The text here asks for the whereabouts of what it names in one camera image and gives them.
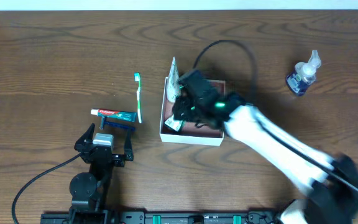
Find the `toothpaste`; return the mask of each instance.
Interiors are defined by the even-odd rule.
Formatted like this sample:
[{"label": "toothpaste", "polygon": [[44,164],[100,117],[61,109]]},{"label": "toothpaste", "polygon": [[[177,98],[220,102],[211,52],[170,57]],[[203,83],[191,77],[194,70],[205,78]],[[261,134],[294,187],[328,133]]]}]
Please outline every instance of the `toothpaste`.
[{"label": "toothpaste", "polygon": [[136,120],[135,112],[113,111],[113,110],[106,110],[106,109],[92,109],[91,114],[96,116],[104,116],[107,118],[115,118],[124,121],[131,121],[131,122],[135,122]]}]

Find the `white wall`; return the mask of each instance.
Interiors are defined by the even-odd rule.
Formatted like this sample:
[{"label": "white wall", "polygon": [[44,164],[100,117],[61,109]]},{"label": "white wall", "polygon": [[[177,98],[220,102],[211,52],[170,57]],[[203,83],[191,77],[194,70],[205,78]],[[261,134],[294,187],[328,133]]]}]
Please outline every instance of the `white wall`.
[{"label": "white wall", "polygon": [[358,0],[0,0],[0,10],[358,9]]}]

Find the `wooden table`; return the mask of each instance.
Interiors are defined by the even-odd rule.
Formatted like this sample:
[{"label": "wooden table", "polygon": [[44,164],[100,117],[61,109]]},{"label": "wooden table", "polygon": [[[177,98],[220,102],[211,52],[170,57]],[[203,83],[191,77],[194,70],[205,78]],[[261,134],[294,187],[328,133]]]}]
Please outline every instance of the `wooden table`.
[{"label": "wooden table", "polygon": [[[358,164],[358,11],[0,12],[0,223],[35,175],[76,154],[75,141],[100,118],[90,109],[136,110],[142,74],[143,124],[132,137],[135,161],[115,168],[108,204],[147,210],[283,208],[301,195],[247,146],[162,143],[163,82],[172,57],[180,73],[218,39],[239,39],[259,63],[260,109],[301,141]],[[318,49],[317,82],[297,98],[284,82]],[[249,63],[220,45],[202,59],[209,78],[246,94]],[[124,133],[106,128],[122,152]],[[17,204],[20,223],[67,211],[77,159],[32,184]]]}]

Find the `blue liquid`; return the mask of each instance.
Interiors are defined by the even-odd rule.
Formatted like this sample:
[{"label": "blue liquid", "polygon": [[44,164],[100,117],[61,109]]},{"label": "blue liquid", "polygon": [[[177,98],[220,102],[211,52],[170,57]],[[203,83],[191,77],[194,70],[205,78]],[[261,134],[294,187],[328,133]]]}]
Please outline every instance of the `blue liquid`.
[{"label": "blue liquid", "polygon": [[301,79],[300,75],[296,72],[296,70],[294,70],[291,74],[287,75],[287,77],[285,78],[285,83],[296,96],[303,96],[310,86]]}]

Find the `white box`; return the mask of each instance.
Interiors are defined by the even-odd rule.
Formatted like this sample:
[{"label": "white box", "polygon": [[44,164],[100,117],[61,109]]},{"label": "white box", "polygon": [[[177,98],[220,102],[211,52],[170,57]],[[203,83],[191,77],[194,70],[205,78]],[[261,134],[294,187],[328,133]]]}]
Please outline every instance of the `white box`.
[{"label": "white box", "polygon": [[[214,85],[221,86],[221,92],[224,94],[226,91],[226,82],[219,80],[209,80]],[[213,130],[208,126],[202,128],[194,127],[195,123],[186,122],[182,131],[177,133],[168,129],[164,122],[172,115],[173,104],[167,100],[167,83],[168,77],[165,78],[164,93],[162,98],[162,109],[160,118],[160,137],[163,142],[185,143],[185,144],[202,144],[208,146],[220,146],[224,133],[221,130]]]}]

